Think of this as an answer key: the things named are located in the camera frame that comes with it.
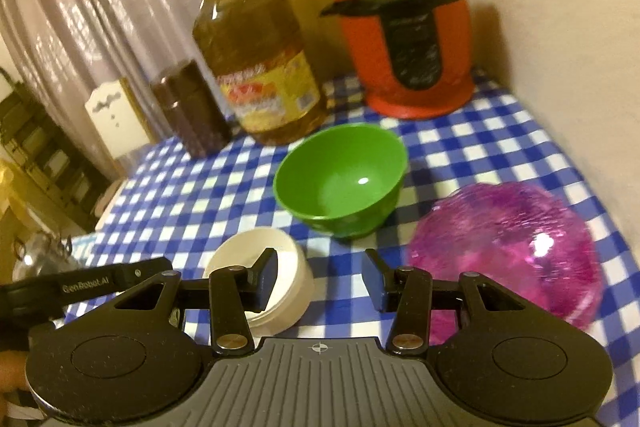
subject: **green plastic bowl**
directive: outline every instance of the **green plastic bowl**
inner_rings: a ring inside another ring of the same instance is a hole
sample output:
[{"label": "green plastic bowl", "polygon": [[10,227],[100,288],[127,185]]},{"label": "green plastic bowl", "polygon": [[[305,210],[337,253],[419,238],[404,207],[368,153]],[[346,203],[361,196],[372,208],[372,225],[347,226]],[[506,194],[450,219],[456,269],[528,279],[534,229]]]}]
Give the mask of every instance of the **green plastic bowl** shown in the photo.
[{"label": "green plastic bowl", "polygon": [[406,149],[391,131],[339,125],[308,138],[284,158],[273,192],[312,229],[362,237],[398,205],[407,165]]}]

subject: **finger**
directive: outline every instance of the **finger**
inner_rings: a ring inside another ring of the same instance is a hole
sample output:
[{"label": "finger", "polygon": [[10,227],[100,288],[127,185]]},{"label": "finger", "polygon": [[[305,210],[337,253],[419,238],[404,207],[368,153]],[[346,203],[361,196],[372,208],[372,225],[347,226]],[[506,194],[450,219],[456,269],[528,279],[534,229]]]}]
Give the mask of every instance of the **finger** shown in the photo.
[{"label": "finger", "polygon": [[16,389],[28,390],[24,374],[27,353],[3,351],[0,353],[0,393],[11,393]]}]

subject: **white curtain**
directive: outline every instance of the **white curtain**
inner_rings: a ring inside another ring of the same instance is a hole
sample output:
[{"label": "white curtain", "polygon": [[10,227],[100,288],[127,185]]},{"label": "white curtain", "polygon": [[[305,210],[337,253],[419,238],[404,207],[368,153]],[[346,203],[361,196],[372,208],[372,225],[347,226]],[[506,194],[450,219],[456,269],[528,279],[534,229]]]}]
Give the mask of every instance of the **white curtain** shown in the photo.
[{"label": "white curtain", "polygon": [[140,154],[114,161],[84,103],[104,82],[126,77],[151,129],[170,129],[149,89],[164,68],[196,58],[191,27],[201,0],[0,0],[0,31],[23,80],[54,121],[108,177],[130,173]]}]

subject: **crosshair mark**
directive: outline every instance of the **crosshair mark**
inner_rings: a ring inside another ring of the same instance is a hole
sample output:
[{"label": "crosshair mark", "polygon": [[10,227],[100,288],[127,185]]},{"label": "crosshair mark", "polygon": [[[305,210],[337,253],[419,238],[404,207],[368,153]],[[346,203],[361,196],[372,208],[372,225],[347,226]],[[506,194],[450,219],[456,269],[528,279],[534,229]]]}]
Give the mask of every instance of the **crosshair mark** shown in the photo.
[{"label": "crosshair mark", "polygon": [[313,346],[309,347],[309,349],[313,349],[318,355],[320,355],[321,353],[324,353],[327,349],[331,349],[331,347],[327,346],[326,344],[323,344],[322,342],[318,342],[317,344],[314,344]]}]

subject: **table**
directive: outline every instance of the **table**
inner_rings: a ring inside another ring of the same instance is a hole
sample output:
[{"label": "table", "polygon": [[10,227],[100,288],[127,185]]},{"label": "table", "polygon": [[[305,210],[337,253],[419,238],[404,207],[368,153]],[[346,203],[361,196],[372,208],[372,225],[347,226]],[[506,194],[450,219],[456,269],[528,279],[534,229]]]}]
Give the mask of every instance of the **table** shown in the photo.
[{"label": "table", "polygon": [[[314,298],[294,337],[379,336],[392,317],[370,304],[360,277],[366,248],[377,248],[392,266],[417,221],[437,198],[476,182],[526,181],[541,185],[587,222],[602,262],[606,290],[590,333],[607,347],[614,384],[600,411],[608,426],[640,425],[640,271],[620,232],[589,185],[550,136],[518,101],[478,73],[473,100],[431,121],[399,121],[363,105],[356,78],[326,86],[332,115],[325,126],[370,122],[401,136],[410,156],[398,209],[377,232],[338,242],[313,232],[280,209],[271,189],[289,147],[261,147],[242,133],[217,156],[191,161],[177,139],[152,149],[127,182],[104,228],[76,241],[90,266],[168,257],[183,278],[203,275],[223,241],[253,227],[285,230],[306,251],[315,275]],[[71,320],[103,302],[72,306]],[[186,332],[209,342],[207,312],[189,312]]]}]

